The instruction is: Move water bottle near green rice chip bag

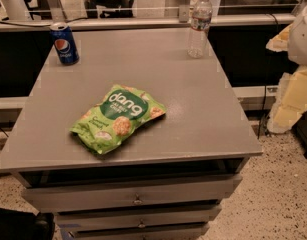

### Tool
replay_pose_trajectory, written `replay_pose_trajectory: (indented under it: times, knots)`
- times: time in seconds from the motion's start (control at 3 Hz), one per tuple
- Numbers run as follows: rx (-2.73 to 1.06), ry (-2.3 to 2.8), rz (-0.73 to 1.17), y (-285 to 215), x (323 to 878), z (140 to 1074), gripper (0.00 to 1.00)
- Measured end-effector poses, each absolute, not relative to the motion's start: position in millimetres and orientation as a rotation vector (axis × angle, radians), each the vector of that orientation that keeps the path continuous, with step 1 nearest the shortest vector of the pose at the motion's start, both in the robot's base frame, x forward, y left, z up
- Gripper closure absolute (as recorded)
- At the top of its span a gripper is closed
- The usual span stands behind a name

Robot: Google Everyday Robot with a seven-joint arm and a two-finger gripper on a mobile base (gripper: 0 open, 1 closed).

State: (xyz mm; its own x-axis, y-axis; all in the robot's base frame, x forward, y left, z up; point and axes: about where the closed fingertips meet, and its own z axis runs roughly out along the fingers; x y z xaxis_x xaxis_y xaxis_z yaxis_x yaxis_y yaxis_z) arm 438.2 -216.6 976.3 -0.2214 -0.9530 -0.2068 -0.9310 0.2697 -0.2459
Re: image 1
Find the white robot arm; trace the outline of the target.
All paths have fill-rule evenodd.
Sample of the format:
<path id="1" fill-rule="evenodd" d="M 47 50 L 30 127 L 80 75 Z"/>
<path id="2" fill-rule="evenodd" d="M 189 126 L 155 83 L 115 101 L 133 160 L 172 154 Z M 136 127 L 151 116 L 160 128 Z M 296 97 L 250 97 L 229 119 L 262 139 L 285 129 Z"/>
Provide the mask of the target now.
<path id="1" fill-rule="evenodd" d="M 269 113 L 267 129 L 282 134 L 307 111 L 307 5 L 289 26 L 269 40 L 266 48 L 286 51 L 288 59 L 298 65 L 294 73 L 282 75 Z"/>

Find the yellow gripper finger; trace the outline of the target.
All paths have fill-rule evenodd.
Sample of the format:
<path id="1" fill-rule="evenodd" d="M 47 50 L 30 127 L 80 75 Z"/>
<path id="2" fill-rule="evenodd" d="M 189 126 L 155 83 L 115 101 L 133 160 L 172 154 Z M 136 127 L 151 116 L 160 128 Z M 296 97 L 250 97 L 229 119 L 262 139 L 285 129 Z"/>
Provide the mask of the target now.
<path id="1" fill-rule="evenodd" d="M 293 74 L 284 73 L 279 81 L 276 101 L 269 113 L 267 129 L 282 134 L 290 130 L 307 111 L 307 66 Z"/>
<path id="2" fill-rule="evenodd" d="M 270 39 L 266 44 L 266 48 L 273 52 L 282 52 L 288 50 L 288 40 L 291 25 L 285 27 L 275 37 Z"/>

